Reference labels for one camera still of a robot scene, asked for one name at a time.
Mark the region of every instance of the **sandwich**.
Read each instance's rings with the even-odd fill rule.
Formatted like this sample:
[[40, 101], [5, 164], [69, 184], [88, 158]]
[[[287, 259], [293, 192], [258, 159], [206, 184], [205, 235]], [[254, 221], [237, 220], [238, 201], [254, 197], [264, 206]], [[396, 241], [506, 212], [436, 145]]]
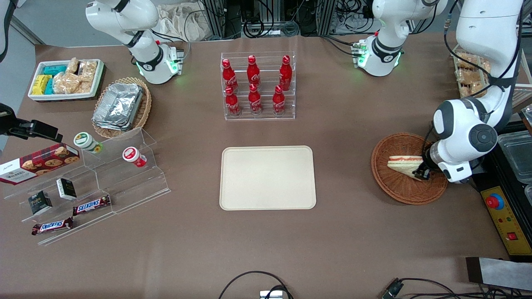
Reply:
[[390, 156], [388, 159], [388, 167], [413, 179], [421, 181], [413, 174], [423, 163], [421, 156]]

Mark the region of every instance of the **snickers bar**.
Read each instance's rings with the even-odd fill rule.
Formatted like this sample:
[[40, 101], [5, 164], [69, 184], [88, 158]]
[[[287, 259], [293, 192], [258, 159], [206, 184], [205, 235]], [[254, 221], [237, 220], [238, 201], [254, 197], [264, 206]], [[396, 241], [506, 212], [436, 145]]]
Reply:
[[72, 216], [76, 216], [77, 214], [85, 213], [85, 212], [88, 212], [90, 210], [94, 210], [97, 207], [106, 206], [106, 205], [108, 205], [110, 203], [111, 203], [111, 200], [110, 200], [108, 195], [104, 196], [102, 198], [98, 198], [95, 201], [91, 201], [91, 202], [88, 202], [86, 204], [82, 204], [81, 206], [73, 207], [72, 208], [73, 209]]
[[43, 234], [49, 231], [72, 229], [73, 227], [74, 227], [74, 221], [72, 220], [72, 217], [70, 217], [62, 221], [55, 221], [55, 222], [46, 223], [43, 225], [39, 225], [39, 224], [34, 225], [33, 229], [31, 230], [31, 234], [35, 236], [35, 235]]

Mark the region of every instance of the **table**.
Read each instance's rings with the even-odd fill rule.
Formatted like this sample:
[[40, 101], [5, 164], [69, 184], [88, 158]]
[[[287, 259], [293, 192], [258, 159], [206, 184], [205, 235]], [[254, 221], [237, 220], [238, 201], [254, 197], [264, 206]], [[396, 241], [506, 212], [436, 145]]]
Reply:
[[[296, 120], [225, 121], [220, 53], [289, 48], [298, 56]], [[478, 290], [467, 283], [464, 257], [507, 258], [478, 193], [453, 184], [431, 204], [404, 205], [371, 174], [379, 140], [400, 131], [424, 135], [439, 103], [458, 97], [441, 34], [409, 37], [404, 49], [390, 75], [374, 78], [320, 38], [194, 43], [182, 76], [149, 85], [154, 99], [144, 128], [158, 141], [157, 162], [172, 192], [46, 247], [20, 222], [18, 205], [0, 201], [0, 295], [217, 298], [231, 278], [249, 270], [277, 274], [296, 298], [306, 299], [376, 298], [395, 277]], [[123, 46], [37, 46], [36, 53], [37, 62], [102, 59], [104, 86], [139, 77]], [[59, 127], [68, 143], [80, 131], [93, 131], [94, 104], [25, 98], [18, 117]], [[50, 144], [10, 137], [3, 160]], [[222, 151], [265, 145], [312, 148], [315, 208], [219, 207]], [[275, 284], [268, 277], [242, 278], [225, 297], [258, 298]], [[415, 283], [404, 289], [427, 290], [441, 291]]]

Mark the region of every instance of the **clear acrylic rack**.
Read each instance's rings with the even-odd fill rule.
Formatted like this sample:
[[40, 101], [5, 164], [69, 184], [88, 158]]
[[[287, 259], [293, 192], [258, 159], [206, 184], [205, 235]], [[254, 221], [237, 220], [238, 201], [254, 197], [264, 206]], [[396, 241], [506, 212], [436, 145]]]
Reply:
[[[250, 93], [250, 84], [247, 80], [247, 58], [250, 55], [255, 55], [257, 66], [261, 71], [261, 95], [262, 113], [254, 115], [251, 113], [250, 102], [247, 99]], [[285, 95], [285, 110], [283, 115], [276, 116], [273, 113], [273, 94], [275, 93], [275, 86], [279, 84], [279, 69], [282, 64], [282, 57], [284, 55], [290, 56], [290, 66], [292, 67], [292, 83], [290, 90], [283, 92]], [[225, 105], [225, 90], [226, 85], [223, 81], [223, 66], [222, 60], [229, 59], [231, 67], [235, 71], [238, 82], [238, 104], [242, 110], [241, 115], [233, 116], [228, 114]], [[221, 96], [223, 103], [223, 113], [228, 121], [235, 120], [287, 120], [296, 118], [296, 55], [294, 51], [279, 51], [279, 52], [235, 52], [222, 53], [220, 59], [220, 77], [222, 82]]]
[[[35, 236], [39, 245], [51, 244], [170, 192], [164, 172], [155, 162], [153, 148], [156, 141], [146, 131], [137, 128], [102, 144], [103, 150], [98, 154], [81, 151], [79, 162], [18, 185], [2, 184], [4, 198], [19, 202], [21, 221], [28, 226], [28, 235], [37, 223], [64, 220], [72, 216], [72, 207], [110, 195], [111, 205], [74, 216], [74, 228]], [[124, 161], [122, 151], [129, 146], [136, 147], [146, 156], [144, 167]], [[59, 197], [56, 185], [59, 178], [73, 182], [77, 199], [69, 201]], [[48, 193], [52, 208], [40, 215], [32, 215], [28, 198], [41, 190]]]

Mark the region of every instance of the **brown wicker basket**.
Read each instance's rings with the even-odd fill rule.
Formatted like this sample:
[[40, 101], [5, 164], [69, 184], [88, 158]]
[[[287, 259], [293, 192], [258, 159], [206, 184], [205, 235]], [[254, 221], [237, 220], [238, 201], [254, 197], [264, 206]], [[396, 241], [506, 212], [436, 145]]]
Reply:
[[430, 179], [418, 181], [388, 167], [390, 156], [420, 155], [423, 138], [410, 133], [385, 137], [373, 149], [371, 170], [379, 186], [394, 199], [406, 204], [428, 204], [445, 191], [448, 181], [442, 173], [431, 172]]
[[[148, 87], [141, 80], [139, 80], [137, 78], [130, 78], [130, 77], [118, 79], [117, 81], [115, 81], [115, 82], [113, 82], [111, 84], [114, 84], [114, 83], [137, 84], [137, 85], [142, 87], [142, 89], [143, 89], [142, 99], [141, 99], [142, 102], [140, 103], [140, 106], [139, 106], [138, 111], [137, 111], [137, 115], [135, 116], [135, 120], [133, 121], [133, 127], [131, 129], [133, 130], [135, 128], [142, 128], [144, 126], [144, 124], [146, 124], [146, 121], [148, 120], [149, 110], [152, 108], [152, 96], [149, 93]], [[96, 111], [96, 109], [98, 108], [98, 106], [102, 102], [103, 95], [105, 94], [107, 89], [109, 89], [109, 86], [107, 86], [103, 90], [102, 94], [100, 94], [100, 97], [98, 99], [98, 102], [96, 103], [96, 107], [94, 108], [94, 111]], [[113, 138], [113, 137], [116, 137], [116, 136], [118, 136], [118, 135], [120, 135], [122, 133], [125, 133], [125, 132], [119, 131], [119, 130], [111, 130], [111, 129], [100, 128], [94, 123], [93, 123], [93, 127], [94, 127], [94, 130], [96, 130], [96, 132], [98, 133], [98, 135], [103, 136], [105, 138]]]

